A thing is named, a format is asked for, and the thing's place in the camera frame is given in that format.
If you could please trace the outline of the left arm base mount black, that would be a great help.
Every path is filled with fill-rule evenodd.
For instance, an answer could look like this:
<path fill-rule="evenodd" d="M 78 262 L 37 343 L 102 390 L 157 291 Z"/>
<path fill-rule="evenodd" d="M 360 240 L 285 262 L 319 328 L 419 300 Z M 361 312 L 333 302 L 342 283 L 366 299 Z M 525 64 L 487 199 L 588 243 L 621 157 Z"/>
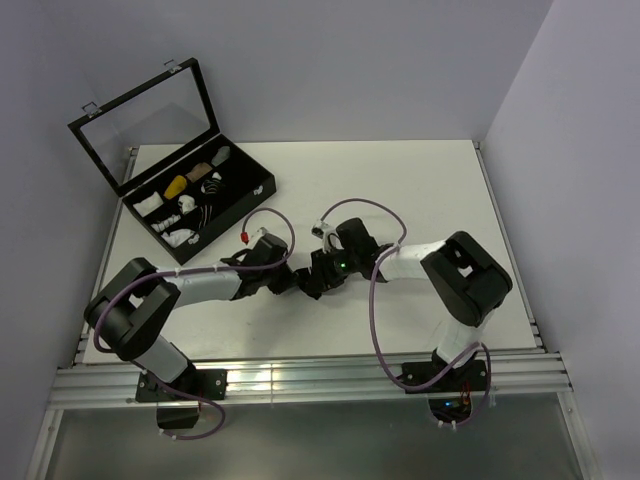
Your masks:
<path fill-rule="evenodd" d="M 217 433 L 226 421 L 226 412 L 218 404 L 224 400 L 227 387 L 225 369 L 197 369 L 188 367 L 172 382 L 160 380 L 151 372 L 139 375 L 134 401 L 156 405 L 156 424 L 165 434 L 177 438 L 204 437 Z M 218 412 L 210 432 L 194 434 L 199 420 L 204 419 L 206 407 Z"/>

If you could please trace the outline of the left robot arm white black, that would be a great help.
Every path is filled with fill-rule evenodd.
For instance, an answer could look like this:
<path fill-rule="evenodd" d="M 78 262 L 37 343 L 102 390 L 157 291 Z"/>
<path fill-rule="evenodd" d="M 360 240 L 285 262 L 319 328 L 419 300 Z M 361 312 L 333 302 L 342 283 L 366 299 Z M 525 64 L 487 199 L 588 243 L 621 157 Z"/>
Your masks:
<path fill-rule="evenodd" d="M 87 305 L 84 319 L 119 359 L 146 370 L 172 399 L 202 397 L 205 381 L 191 360 L 161 336 L 170 314 L 207 301 L 236 301 L 267 287 L 275 292 L 290 271 L 287 243 L 265 230 L 247 247 L 210 268 L 161 272 L 140 257 Z"/>

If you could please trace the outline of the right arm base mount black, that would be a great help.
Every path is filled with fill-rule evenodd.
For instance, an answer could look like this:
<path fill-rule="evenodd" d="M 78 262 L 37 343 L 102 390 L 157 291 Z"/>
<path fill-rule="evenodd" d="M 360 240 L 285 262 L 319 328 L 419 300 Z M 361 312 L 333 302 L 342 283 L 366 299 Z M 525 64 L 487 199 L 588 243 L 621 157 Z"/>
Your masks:
<path fill-rule="evenodd" d="M 418 386 L 431 380 L 445 364 L 438 360 L 429 362 L 405 362 L 397 380 L 409 386 Z M 472 357 L 464 365 L 453 368 L 440 380 L 423 390 L 428 394 L 448 394 L 448 397 L 429 399 L 433 416 L 444 423 L 462 422 L 473 413 L 474 393 L 485 393 L 489 376 L 484 360 Z"/>

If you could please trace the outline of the black ankle sock white cuff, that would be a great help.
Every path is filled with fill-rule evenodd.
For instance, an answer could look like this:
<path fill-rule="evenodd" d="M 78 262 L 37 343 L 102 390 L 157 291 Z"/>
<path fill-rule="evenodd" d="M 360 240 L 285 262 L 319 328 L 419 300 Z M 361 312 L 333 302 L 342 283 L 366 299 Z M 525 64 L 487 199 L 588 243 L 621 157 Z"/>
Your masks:
<path fill-rule="evenodd" d="M 301 290 L 304 290 L 308 286 L 312 274 L 309 268 L 300 268 L 295 271 L 295 276 L 296 284 Z"/>

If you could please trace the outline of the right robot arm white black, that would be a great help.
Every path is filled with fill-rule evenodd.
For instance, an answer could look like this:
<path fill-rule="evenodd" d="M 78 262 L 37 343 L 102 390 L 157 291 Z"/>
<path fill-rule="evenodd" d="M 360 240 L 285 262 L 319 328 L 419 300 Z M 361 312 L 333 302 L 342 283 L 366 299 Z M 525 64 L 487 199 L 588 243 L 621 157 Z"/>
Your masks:
<path fill-rule="evenodd" d="M 323 246 L 310 254 L 311 265 L 296 271 L 297 285 L 318 299 L 352 274 L 388 283 L 412 279 L 430 282 L 450 314 L 433 358 L 433 378 L 452 390 L 468 374 L 487 319 L 513 288 L 506 270 L 467 232 L 427 244 L 378 244 L 356 217 L 336 228 L 323 221 L 312 228 Z"/>

